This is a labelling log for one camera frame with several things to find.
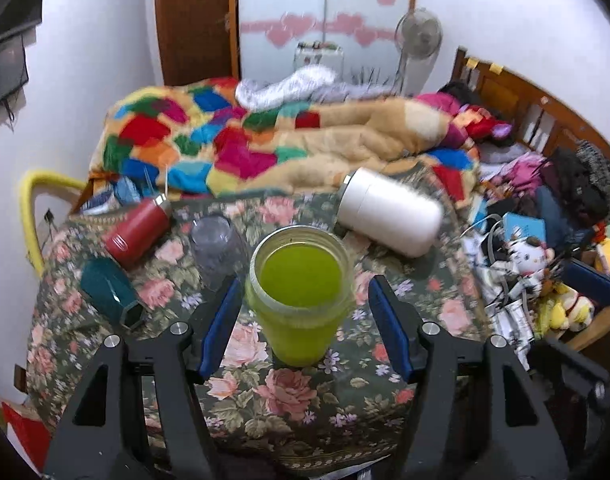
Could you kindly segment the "white thermos bottle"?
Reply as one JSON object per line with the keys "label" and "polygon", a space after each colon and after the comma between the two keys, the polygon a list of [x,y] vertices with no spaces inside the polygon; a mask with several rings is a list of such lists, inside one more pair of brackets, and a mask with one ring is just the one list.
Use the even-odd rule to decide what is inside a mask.
{"label": "white thermos bottle", "polygon": [[442,220],[439,202],[366,168],[346,176],[340,188],[337,222],[409,258],[430,250]]}

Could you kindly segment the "light blue booklet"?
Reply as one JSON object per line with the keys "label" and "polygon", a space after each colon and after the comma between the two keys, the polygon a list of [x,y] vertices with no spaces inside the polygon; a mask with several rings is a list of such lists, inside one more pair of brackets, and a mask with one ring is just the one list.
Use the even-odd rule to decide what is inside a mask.
{"label": "light blue booklet", "polygon": [[507,212],[503,215],[502,222],[507,243],[526,237],[535,237],[540,243],[546,242],[546,224],[543,219]]}

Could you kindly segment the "small black wall monitor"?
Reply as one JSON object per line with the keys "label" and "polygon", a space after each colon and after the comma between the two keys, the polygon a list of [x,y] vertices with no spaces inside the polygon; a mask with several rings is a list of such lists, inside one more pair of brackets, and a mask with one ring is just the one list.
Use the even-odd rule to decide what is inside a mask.
{"label": "small black wall monitor", "polygon": [[0,104],[23,88],[28,81],[24,38],[16,36],[0,42]]}

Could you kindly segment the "standing electric fan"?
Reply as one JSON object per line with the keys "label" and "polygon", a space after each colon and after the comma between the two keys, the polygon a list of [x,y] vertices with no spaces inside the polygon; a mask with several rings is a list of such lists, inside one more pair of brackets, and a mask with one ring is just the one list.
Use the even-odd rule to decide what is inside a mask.
{"label": "standing electric fan", "polygon": [[416,96],[433,70],[443,40],[439,18],[427,9],[409,11],[397,23],[394,44],[399,54],[393,89]]}

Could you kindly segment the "floral bed cover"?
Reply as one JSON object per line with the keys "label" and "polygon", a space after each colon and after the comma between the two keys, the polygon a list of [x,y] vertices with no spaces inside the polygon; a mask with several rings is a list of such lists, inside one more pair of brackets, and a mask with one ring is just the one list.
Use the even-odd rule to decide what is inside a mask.
{"label": "floral bed cover", "polygon": [[[451,334],[474,340],[488,336],[460,245],[462,227],[444,186],[423,165],[399,180],[442,205],[434,246],[422,258],[406,260],[345,234],[354,261],[355,304],[321,360],[301,370],[278,361],[259,318],[242,309],[220,369],[197,389],[206,425],[224,448],[266,451],[288,468],[313,476],[393,450],[415,389],[393,370],[371,316],[368,285],[375,275],[384,275],[399,298]],[[189,233],[206,214],[222,214],[256,244],[291,224],[331,230],[337,196],[256,192],[178,202],[171,232],[130,273],[145,306],[141,336],[158,335],[204,304],[207,292]],[[27,390],[49,428],[58,423],[84,367],[110,333],[110,324],[84,300],[79,282],[84,264],[103,254],[105,237],[119,220],[120,214],[70,218],[47,251],[28,338]]]}

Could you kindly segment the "frosted sliding wardrobe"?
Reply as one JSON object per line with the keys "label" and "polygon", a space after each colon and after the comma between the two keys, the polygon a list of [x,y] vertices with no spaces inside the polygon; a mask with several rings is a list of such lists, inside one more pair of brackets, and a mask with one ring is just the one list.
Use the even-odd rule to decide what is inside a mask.
{"label": "frosted sliding wardrobe", "polygon": [[395,29],[416,0],[238,0],[241,75],[276,82],[307,61],[305,44],[347,82],[392,82]]}

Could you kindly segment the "dark teal hexagonal cup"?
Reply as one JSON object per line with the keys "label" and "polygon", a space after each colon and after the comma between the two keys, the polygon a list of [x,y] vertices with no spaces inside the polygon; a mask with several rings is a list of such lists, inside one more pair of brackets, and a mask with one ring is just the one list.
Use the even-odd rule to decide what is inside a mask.
{"label": "dark teal hexagonal cup", "polygon": [[144,305],[125,271],[113,259],[90,259],[82,269],[80,290],[112,326],[132,332],[143,323]]}

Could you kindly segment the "brown wooden door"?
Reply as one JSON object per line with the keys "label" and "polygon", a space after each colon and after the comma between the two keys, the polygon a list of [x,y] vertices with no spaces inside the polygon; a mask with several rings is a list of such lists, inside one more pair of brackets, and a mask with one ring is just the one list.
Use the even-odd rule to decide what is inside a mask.
{"label": "brown wooden door", "polygon": [[164,84],[240,71],[238,0],[154,0]]}

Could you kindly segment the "red thermos bottle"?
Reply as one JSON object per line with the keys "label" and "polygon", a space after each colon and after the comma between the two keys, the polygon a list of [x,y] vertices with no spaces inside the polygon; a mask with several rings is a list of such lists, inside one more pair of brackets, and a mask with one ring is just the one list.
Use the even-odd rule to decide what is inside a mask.
{"label": "red thermos bottle", "polygon": [[119,222],[105,241],[108,254],[129,269],[171,226],[171,201],[164,193],[148,197]]}

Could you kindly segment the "grey white crumpled sheet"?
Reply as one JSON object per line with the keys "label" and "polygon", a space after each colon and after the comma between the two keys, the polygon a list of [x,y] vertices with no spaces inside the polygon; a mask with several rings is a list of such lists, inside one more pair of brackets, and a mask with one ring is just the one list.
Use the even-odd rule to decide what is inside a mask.
{"label": "grey white crumpled sheet", "polygon": [[348,84],[335,70],[324,65],[306,65],[287,78],[273,84],[243,79],[235,87],[235,101],[250,112],[280,108],[285,104],[343,103],[367,101],[393,96],[387,84]]}

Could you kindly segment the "wooden headboard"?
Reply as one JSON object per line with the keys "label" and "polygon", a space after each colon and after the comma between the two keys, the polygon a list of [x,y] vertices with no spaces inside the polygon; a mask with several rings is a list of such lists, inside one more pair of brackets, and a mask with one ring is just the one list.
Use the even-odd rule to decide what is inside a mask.
{"label": "wooden headboard", "polygon": [[518,141],[528,148],[549,156],[560,146],[574,148],[585,140],[610,160],[610,142],[590,122],[512,70],[481,61],[459,47],[451,78],[468,84],[483,107],[512,122]]}

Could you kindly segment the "colourful patchwork blanket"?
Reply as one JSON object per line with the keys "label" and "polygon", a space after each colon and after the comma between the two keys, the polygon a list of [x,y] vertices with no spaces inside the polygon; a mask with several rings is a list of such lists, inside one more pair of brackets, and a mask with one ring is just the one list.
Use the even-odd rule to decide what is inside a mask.
{"label": "colourful patchwork blanket", "polygon": [[357,168],[394,176],[428,166],[456,208],[470,203],[479,153],[448,94],[285,103],[255,112],[235,80],[144,87],[107,112],[89,166],[93,181],[151,179],[188,194],[329,191]]}

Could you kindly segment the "clear glass cup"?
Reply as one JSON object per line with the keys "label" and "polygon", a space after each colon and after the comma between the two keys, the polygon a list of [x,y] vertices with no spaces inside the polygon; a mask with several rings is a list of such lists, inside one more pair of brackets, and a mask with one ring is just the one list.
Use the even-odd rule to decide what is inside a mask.
{"label": "clear glass cup", "polygon": [[247,275],[249,244],[225,216],[208,214],[194,220],[189,240],[205,288],[216,290],[230,275],[239,278]]}

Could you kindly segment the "white small cabinet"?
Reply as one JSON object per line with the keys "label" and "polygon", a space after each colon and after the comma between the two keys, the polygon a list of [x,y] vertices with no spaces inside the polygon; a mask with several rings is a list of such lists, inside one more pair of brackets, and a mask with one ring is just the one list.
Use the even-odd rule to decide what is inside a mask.
{"label": "white small cabinet", "polygon": [[327,66],[341,75],[344,68],[344,51],[333,42],[300,42],[294,52],[293,70],[307,65]]}

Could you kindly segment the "white cartoon plush toy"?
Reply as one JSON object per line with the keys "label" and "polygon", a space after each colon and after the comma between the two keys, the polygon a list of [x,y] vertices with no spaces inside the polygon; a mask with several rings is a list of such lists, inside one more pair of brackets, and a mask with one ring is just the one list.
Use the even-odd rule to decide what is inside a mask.
{"label": "white cartoon plush toy", "polygon": [[549,263],[554,260],[555,252],[536,236],[527,236],[511,240],[508,255],[523,278],[538,278],[541,281]]}

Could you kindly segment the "red plush toy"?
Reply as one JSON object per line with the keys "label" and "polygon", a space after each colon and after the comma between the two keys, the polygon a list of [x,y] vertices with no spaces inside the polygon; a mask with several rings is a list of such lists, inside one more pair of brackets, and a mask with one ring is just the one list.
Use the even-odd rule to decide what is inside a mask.
{"label": "red plush toy", "polygon": [[486,108],[474,104],[464,105],[455,117],[455,122],[458,122],[469,138],[476,142],[488,138],[505,140],[512,131],[510,122],[500,120]]}

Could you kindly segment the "green bottle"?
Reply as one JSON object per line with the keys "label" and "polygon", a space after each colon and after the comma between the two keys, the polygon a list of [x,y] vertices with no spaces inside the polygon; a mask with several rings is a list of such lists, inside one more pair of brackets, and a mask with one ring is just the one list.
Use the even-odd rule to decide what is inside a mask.
{"label": "green bottle", "polygon": [[355,307],[354,262],[342,240],[317,226],[286,226],[258,243],[245,300],[276,359],[307,367],[325,356]]}

